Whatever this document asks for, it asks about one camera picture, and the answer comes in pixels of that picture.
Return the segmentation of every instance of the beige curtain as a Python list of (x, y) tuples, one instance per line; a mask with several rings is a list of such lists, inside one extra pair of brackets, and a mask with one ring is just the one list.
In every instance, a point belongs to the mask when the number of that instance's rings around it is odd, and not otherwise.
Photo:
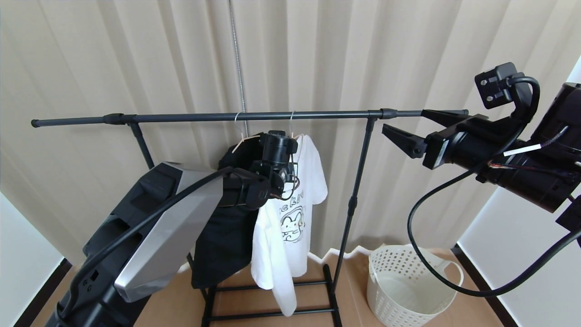
[[(240, 112), (231, 10), (248, 112), (469, 109), (497, 119), (510, 106), (484, 110), (473, 78), (512, 61), (541, 82), (538, 121), (581, 54), (581, 4), (569, 0), (2, 0), (0, 8), (1, 190), (74, 263), (147, 167), (127, 127), (33, 129), (30, 120)], [(441, 129), (418, 118), (389, 123), (422, 136)], [(293, 122), (312, 136), (329, 187), (313, 218), (315, 254), (339, 247), (364, 125)], [(232, 122), (142, 128), (156, 162), (214, 168), (240, 134)], [(413, 203), (461, 171), (423, 168), (376, 123), (349, 248), (406, 243)], [(493, 189), (470, 179), (429, 200), (414, 225), (420, 245), (452, 246)]]

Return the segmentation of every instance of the black baseboard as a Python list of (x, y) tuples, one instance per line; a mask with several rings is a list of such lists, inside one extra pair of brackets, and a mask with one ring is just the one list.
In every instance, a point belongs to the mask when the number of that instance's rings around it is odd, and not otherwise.
[(51, 297), (52, 293), (59, 286), (60, 282), (63, 280), (64, 276), (69, 272), (72, 265), (67, 259), (63, 259), (60, 265), (56, 267), (55, 271), (46, 280), (46, 283), (42, 285), (40, 291), (36, 294), (34, 299), (30, 302), (28, 307), (22, 312), (22, 315), (14, 327), (29, 327), (32, 325), (33, 321), (36, 319), (48, 299)]
[[(456, 246), (452, 248), (452, 253), (456, 256), (462, 267), (464, 267), (470, 278), (474, 281), (476, 287), (478, 287), (478, 289), (481, 291), (489, 291), (490, 286), (488, 285), (488, 283), (486, 283), (478, 269), (474, 267), (472, 261), (470, 261), (470, 259), (466, 256), (466, 254), (464, 253), (464, 251), (462, 251), (458, 244), (456, 244)], [(490, 307), (492, 307), (492, 310), (494, 310), (494, 313), (496, 313), (496, 315), (500, 319), (500, 322), (502, 322), (504, 326), (507, 327), (518, 326), (517, 323), (512, 318), (512, 316), (508, 313), (504, 305), (500, 303), (500, 300), (497, 297), (487, 297), (486, 301), (488, 301), (488, 304), (490, 305)]]

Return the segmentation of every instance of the floor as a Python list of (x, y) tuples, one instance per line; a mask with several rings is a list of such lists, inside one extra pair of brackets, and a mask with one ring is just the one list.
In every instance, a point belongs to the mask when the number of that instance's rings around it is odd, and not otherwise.
[[(435, 250), (434, 253), (447, 260), (456, 258), (449, 250)], [(331, 266), (331, 272), (335, 270), (336, 255), (328, 255), (325, 262)], [(362, 253), (353, 253), (343, 264), (343, 270), (339, 278), (337, 289), (337, 302), (339, 304), (343, 326), (383, 327), (383, 324), (373, 315), (367, 306), (367, 256)], [(446, 270), (449, 278), (458, 280), (458, 272), (449, 266)], [(200, 291), (192, 290), (189, 285), (191, 272), (187, 271), (177, 275), (164, 290), (154, 294), (141, 316), (137, 320), (137, 327), (151, 326), (199, 326), (203, 314), (203, 299)], [(60, 286), (41, 311), (33, 326), (44, 326), (52, 313), (56, 302), (68, 288), (73, 273), (69, 272)], [(323, 279), (322, 269), (318, 262), (309, 260), (307, 273), (296, 280)], [(230, 277), (221, 286), (252, 285), (252, 277), (249, 269)], [(473, 281), (466, 276), (464, 286), (476, 289)], [(325, 285), (300, 286), (296, 288), (299, 308), (318, 308), (328, 306), (328, 297)], [(216, 295), (214, 314), (241, 314), (249, 312), (277, 311), (277, 304), (270, 291), (245, 290), (236, 292), (219, 292)], [(212, 327), (227, 326), (332, 326), (331, 315), (328, 313), (295, 315), (292, 317), (269, 317), (244, 319), (237, 321), (213, 322)], [(494, 311), (483, 298), (475, 298), (458, 294), (454, 303), (442, 314), (428, 322), (426, 327), (471, 327), (471, 326), (502, 326)]]

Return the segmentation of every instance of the white plastic basket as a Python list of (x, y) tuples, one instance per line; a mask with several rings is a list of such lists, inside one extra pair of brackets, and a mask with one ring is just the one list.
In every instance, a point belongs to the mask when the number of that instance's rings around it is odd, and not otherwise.
[[(442, 276), (449, 264), (420, 248), (424, 257)], [(367, 302), (375, 316), (388, 327), (419, 327), (450, 306), (456, 291), (434, 277), (411, 246), (383, 246), (369, 256)]]

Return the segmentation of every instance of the garment rack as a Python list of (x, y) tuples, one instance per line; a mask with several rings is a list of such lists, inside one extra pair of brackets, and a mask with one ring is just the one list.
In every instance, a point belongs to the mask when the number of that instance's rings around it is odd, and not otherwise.
[[(467, 115), (467, 110), (448, 111)], [(362, 111), (296, 111), (296, 112), (240, 112), (240, 113), (183, 113), (183, 114), (162, 114), (162, 115), (124, 115), (122, 113), (112, 113), (103, 117), (84, 117), (84, 118), (64, 118), (64, 119), (34, 119), (31, 121), (33, 127), (44, 126), (64, 126), (64, 125), (86, 125), (86, 124), (109, 124), (109, 125), (128, 125), (137, 139), (139, 148), (143, 153), (145, 161), (149, 169), (154, 167), (153, 159), (149, 153), (149, 149), (145, 142), (140, 123), (163, 123), (163, 122), (219, 122), (219, 121), (236, 121), (236, 120), (289, 120), (289, 119), (354, 119), (365, 118), (367, 124), (365, 126), (365, 136), (361, 146), (361, 155), (359, 156), (359, 165), (357, 166), (357, 173), (355, 182), (353, 183), (353, 194), (349, 199), (347, 205), (347, 218), (345, 221), (345, 229), (343, 230), (343, 238), (341, 239), (341, 247), (339, 250), (339, 258), (337, 259), (337, 267), (335, 274), (331, 276), (329, 265), (323, 265), (323, 274), (325, 279), (315, 280), (310, 282), (295, 282), (295, 286), (309, 286), (309, 285), (326, 285), (327, 295), (329, 297), (329, 307), (296, 310), (294, 314), (313, 314), (321, 312), (330, 312), (333, 318), (333, 325), (335, 327), (342, 327), (341, 317), (339, 315), (339, 306), (337, 305), (337, 298), (335, 292), (337, 290), (337, 283), (339, 280), (339, 273), (343, 263), (343, 256), (347, 246), (347, 238), (349, 236), (349, 229), (351, 228), (351, 221), (355, 209), (357, 208), (357, 194), (361, 184), (361, 176), (363, 175), (363, 167), (365, 166), (365, 159), (367, 158), (367, 150), (371, 139), (371, 132), (375, 122), (378, 119), (391, 119), (397, 117), (420, 117), (422, 111), (398, 111), (395, 109), (379, 109), (379, 110), (362, 110)], [(188, 263), (190, 267), (193, 264), (193, 258), (188, 254)], [(251, 286), (235, 286), (235, 287), (217, 287), (212, 286), (208, 290), (201, 289), (203, 298), (206, 302), (204, 313), (202, 317), (202, 327), (209, 327), (213, 321), (236, 320), (248, 318), (261, 317), (275, 317), (281, 316), (282, 312), (257, 312), (251, 314), (237, 314), (237, 315), (213, 315), (214, 299), (218, 292), (231, 292), (240, 290), (258, 289), (256, 285)]]

